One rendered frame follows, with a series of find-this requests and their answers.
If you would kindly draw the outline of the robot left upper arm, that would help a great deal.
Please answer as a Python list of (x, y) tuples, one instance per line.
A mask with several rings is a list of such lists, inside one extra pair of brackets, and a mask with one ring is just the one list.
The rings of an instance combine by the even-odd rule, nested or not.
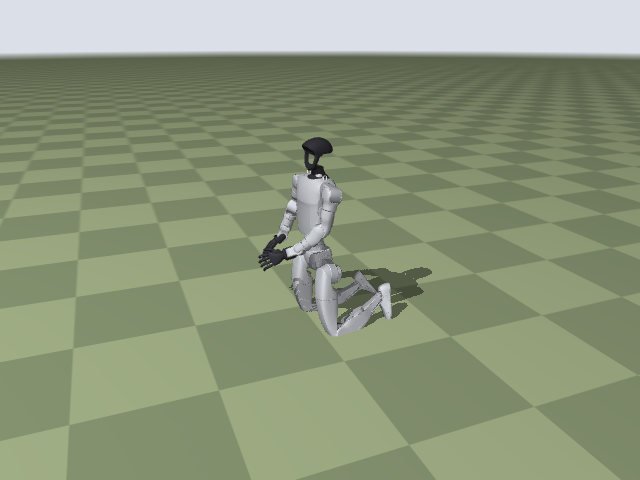
[(342, 192), (338, 187), (332, 184), (324, 184), (323, 191), (322, 191), (322, 199), (323, 199), (323, 205), (320, 213), (321, 223), (317, 224), (316, 226), (320, 226), (323, 228), (324, 230), (324, 236), (322, 237), (323, 239), (323, 238), (326, 238), (330, 232), (337, 206), (339, 205), (342, 199)]

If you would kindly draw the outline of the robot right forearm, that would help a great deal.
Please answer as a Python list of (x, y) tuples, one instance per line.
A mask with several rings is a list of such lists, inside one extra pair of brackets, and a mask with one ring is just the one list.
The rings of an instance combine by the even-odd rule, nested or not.
[[(289, 202), (288, 202), (288, 204), (289, 204)], [(288, 207), (288, 204), (287, 204), (287, 207)], [(287, 240), (288, 233), (290, 232), (290, 230), (292, 228), (292, 225), (293, 225), (293, 222), (294, 222), (294, 220), (296, 219), (296, 216), (297, 216), (296, 214), (293, 214), (293, 213), (287, 211), (287, 207), (286, 207), (286, 210), (285, 210), (285, 213), (284, 213), (283, 220), (282, 220), (281, 225), (280, 225), (280, 230), (277, 233), (277, 237), (280, 234), (285, 234), (286, 235), (286, 239), (284, 241)]]

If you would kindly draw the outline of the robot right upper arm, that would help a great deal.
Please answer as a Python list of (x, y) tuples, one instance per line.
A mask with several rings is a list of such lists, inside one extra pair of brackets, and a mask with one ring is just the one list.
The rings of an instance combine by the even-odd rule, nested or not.
[(297, 181), (301, 174), (303, 173), (296, 174), (292, 177), (292, 183), (293, 183), (292, 192), (291, 192), (292, 199), (288, 204), (287, 211), (293, 214), (297, 214), (296, 189), (297, 189)]

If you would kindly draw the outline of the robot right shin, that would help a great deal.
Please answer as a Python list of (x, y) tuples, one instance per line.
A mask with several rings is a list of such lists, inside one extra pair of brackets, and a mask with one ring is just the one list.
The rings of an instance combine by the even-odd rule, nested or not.
[[(344, 303), (345, 300), (348, 300), (350, 297), (352, 297), (357, 291), (359, 291), (360, 289), (363, 289), (362, 285), (360, 283), (352, 283), (348, 286), (346, 286), (345, 288), (342, 288), (340, 290), (335, 290), (335, 292), (338, 294), (338, 304)], [(360, 287), (360, 288), (359, 288)], [(357, 290), (357, 288), (359, 288)], [(354, 292), (355, 291), (355, 292)], [(354, 293), (353, 293), (354, 292)], [(316, 300), (314, 301), (316, 302)]]

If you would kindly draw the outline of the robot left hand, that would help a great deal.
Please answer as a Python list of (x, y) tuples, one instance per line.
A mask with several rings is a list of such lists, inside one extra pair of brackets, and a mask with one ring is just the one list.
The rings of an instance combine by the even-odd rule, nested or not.
[[(290, 247), (293, 247), (293, 246), (290, 246)], [(279, 250), (279, 249), (276, 249), (276, 250), (275, 250), (275, 249), (273, 249), (273, 248), (264, 248), (264, 249), (263, 249), (264, 251), (272, 251), (272, 252), (269, 252), (269, 253), (262, 254), (262, 255), (258, 256), (258, 258), (268, 256), (268, 257), (266, 257), (266, 258), (261, 259), (261, 260), (259, 261), (259, 263), (261, 263), (261, 262), (266, 261), (266, 260), (268, 260), (268, 259), (269, 259), (270, 261), (264, 262), (263, 264), (261, 264), (261, 267), (263, 267), (263, 266), (265, 266), (265, 265), (267, 265), (267, 264), (269, 264), (269, 263), (272, 263), (272, 264), (270, 264), (270, 265), (266, 266), (266, 267), (263, 269), (263, 271), (266, 271), (268, 268), (270, 268), (270, 267), (272, 267), (272, 266), (276, 266), (276, 265), (278, 265), (278, 264), (279, 264), (279, 263), (281, 263), (284, 259), (287, 261), (287, 260), (290, 260), (290, 259), (293, 259), (293, 258), (297, 257), (297, 256), (292, 256), (292, 257), (287, 258), (287, 255), (286, 255), (285, 250), (286, 250), (286, 249), (288, 249), (288, 248), (290, 248), (290, 247), (284, 248), (282, 251), (281, 251), (281, 250)]]

